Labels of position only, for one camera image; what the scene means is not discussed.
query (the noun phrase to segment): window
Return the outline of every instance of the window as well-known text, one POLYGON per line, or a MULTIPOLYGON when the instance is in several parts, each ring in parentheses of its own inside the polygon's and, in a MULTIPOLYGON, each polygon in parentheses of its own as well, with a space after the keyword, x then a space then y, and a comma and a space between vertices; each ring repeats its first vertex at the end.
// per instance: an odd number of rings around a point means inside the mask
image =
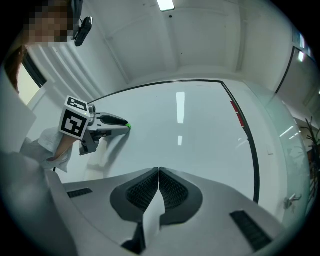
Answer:
POLYGON ((40 88, 47 82, 29 53, 25 55, 18 74, 19 96, 28 105, 40 88))

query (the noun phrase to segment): white sleeve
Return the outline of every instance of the white sleeve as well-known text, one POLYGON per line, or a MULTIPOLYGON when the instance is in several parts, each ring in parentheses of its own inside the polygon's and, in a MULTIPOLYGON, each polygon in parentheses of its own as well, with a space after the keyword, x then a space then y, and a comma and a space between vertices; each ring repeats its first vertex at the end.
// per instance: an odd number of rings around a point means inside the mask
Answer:
POLYGON ((54 167, 67 173, 67 165, 71 158, 72 146, 64 152, 58 159, 47 161, 47 159, 55 156, 58 146, 63 138, 63 133, 58 128, 46 129, 42 132, 39 139, 30 142, 28 138, 24 141, 21 153, 27 157, 35 159, 45 170, 54 167))

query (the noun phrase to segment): white table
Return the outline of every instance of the white table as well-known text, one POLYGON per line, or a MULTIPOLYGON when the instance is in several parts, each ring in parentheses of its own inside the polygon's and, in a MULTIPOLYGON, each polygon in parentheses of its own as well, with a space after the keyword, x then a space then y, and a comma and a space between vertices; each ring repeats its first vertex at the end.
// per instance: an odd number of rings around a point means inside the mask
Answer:
POLYGON ((166 167, 226 184, 253 200, 250 144, 220 83, 157 84, 93 104, 97 112, 126 119, 132 129, 125 136, 101 140, 90 157, 85 180, 97 172, 107 178, 166 167))

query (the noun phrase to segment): hand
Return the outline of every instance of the hand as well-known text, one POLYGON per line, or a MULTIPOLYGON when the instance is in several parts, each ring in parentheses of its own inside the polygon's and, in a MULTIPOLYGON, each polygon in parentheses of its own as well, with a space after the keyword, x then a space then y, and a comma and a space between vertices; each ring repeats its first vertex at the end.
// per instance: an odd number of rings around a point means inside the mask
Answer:
POLYGON ((60 144, 53 157, 47 159, 47 161, 52 162, 57 160, 64 152, 66 152, 78 139, 64 134, 60 144))

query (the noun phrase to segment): white wall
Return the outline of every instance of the white wall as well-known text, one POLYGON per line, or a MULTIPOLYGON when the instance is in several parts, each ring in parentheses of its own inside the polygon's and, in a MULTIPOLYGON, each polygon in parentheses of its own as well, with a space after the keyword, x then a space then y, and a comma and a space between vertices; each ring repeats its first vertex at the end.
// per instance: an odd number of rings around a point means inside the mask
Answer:
POLYGON ((26 105, 28 105, 40 89, 33 78, 29 75, 24 65, 21 65, 19 70, 18 88, 20 92, 19 97, 26 105))
POLYGON ((245 46, 240 70, 246 80, 275 92, 293 48, 291 23, 268 1, 245 0, 241 3, 245 46))
POLYGON ((299 61, 299 51, 295 50, 285 79, 279 89, 278 95, 285 102, 292 116, 306 122, 311 120, 312 125, 319 128, 320 119, 320 75, 314 61, 304 56, 303 62, 299 61))

